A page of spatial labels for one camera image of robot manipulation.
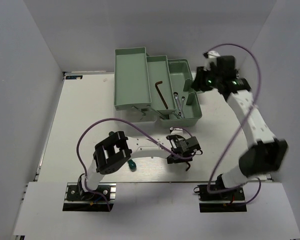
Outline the brown hex key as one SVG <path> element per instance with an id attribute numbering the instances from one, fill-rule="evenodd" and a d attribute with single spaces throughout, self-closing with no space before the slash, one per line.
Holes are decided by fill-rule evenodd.
<path id="1" fill-rule="evenodd" d="M 161 99 L 161 101 L 162 101 L 162 103 L 163 103 L 165 109 L 167 110 L 167 109 L 168 109 L 168 104 L 167 104 L 167 102 L 165 101 L 164 96 L 163 96 L 163 94 L 161 93 L 160 88 L 159 88 L 159 85 L 161 85 L 162 83 L 163 83 L 162 81 L 157 81 L 157 82 L 155 83 L 155 89 L 156 89 L 156 91 L 157 91 L 157 93 L 158 93 L 158 95 L 159 95 L 159 97 L 160 97 L 160 99 Z"/>
<path id="2" fill-rule="evenodd" d="M 186 161 L 185 163 L 187 165 L 187 168 L 185 169 L 185 171 L 187 172 L 191 168 L 191 164 L 188 161 Z"/>

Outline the small silver ratchet wrench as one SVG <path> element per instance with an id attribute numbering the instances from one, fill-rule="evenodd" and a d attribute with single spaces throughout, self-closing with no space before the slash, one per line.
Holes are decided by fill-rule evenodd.
<path id="1" fill-rule="evenodd" d="M 184 119 L 185 118 L 185 115 L 184 115 L 184 112 L 183 112 L 183 106 L 184 106 L 184 102 L 185 102 L 185 97 L 184 96 L 182 96 L 179 100 L 180 100 L 180 102 L 181 102 L 181 107 L 182 107 L 182 113 L 181 113 L 181 115 L 179 115 L 182 119 Z"/>

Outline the large silver ratchet wrench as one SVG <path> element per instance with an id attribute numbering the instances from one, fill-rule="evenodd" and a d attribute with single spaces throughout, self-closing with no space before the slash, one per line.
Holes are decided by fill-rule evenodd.
<path id="1" fill-rule="evenodd" d="M 174 96 L 175 102 L 176 102 L 177 107 L 178 107 L 178 114 L 181 115 L 182 114 L 182 105 L 181 105 L 181 102 L 180 102 L 180 99 L 179 99 L 179 94 L 177 92 L 174 92 L 173 96 Z"/>

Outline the green plastic toolbox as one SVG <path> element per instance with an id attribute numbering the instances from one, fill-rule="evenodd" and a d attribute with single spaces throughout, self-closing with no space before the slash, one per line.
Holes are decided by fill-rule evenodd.
<path id="1" fill-rule="evenodd" d="M 168 105 L 165 108 L 155 83 Z M 136 117 L 136 122 L 155 117 L 165 128 L 193 127 L 202 118 L 198 94 L 191 88 L 193 75 L 185 58 L 169 59 L 166 55 L 150 56 L 145 47 L 115 50 L 114 108 Z M 184 118 L 174 98 L 185 97 Z"/>

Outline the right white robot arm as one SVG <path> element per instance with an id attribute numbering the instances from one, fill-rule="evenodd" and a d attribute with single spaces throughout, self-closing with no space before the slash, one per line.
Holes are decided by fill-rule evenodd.
<path id="1" fill-rule="evenodd" d="M 216 89 L 230 106 L 243 131 L 247 150 L 238 164 L 220 174 L 214 187 L 207 187 L 209 194 L 226 200 L 234 190 L 251 178 L 277 172 L 288 151 L 285 139 L 278 139 L 269 129 L 256 106 L 256 95 L 245 78 L 239 76 L 236 59 L 232 55 L 219 55 L 216 51 L 204 53 L 204 64 L 196 69 L 191 88 L 197 92 Z"/>

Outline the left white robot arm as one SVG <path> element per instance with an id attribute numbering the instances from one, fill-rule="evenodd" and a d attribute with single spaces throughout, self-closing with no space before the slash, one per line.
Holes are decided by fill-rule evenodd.
<path id="1" fill-rule="evenodd" d="M 185 138 L 181 133 L 173 130 L 154 143 L 149 138 L 134 138 L 117 131 L 99 142 L 94 147 L 87 173 L 77 184 L 81 199 L 92 199 L 104 176 L 117 172 L 129 160 L 156 157 L 166 159 L 168 164 L 178 164 L 188 163 L 196 154 L 203 154 L 195 136 Z"/>

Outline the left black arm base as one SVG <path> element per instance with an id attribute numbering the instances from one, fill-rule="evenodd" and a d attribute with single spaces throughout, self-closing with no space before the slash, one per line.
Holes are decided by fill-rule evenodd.
<path id="1" fill-rule="evenodd" d="M 113 208 L 116 197 L 115 183 L 100 183 L 97 192 L 105 195 L 108 200 L 110 210 Z M 80 195 L 77 184 L 69 183 L 66 187 L 63 212 L 109 212 L 108 205 L 104 198 L 91 192 Z"/>

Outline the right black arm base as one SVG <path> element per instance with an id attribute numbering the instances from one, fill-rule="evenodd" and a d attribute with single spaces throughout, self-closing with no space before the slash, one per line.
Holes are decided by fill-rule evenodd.
<path id="1" fill-rule="evenodd" d="M 193 192 L 198 195 L 201 213 L 244 213 L 247 212 L 243 188 L 218 194 L 210 194 L 207 184 L 199 184 Z"/>

